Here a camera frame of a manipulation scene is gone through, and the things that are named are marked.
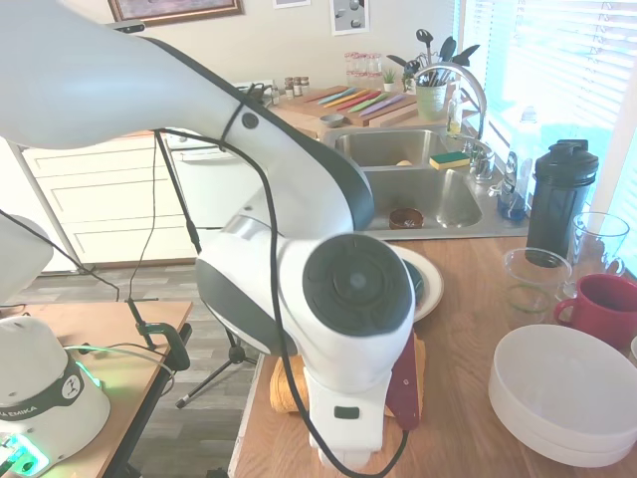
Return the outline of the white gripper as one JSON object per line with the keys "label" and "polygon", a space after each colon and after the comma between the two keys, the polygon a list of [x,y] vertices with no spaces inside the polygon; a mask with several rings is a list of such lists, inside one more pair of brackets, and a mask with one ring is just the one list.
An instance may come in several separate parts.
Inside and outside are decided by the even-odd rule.
{"label": "white gripper", "polygon": [[363,469],[382,448],[384,410],[392,372],[372,388],[355,393],[330,390],[304,368],[310,419],[335,458],[349,469]]}

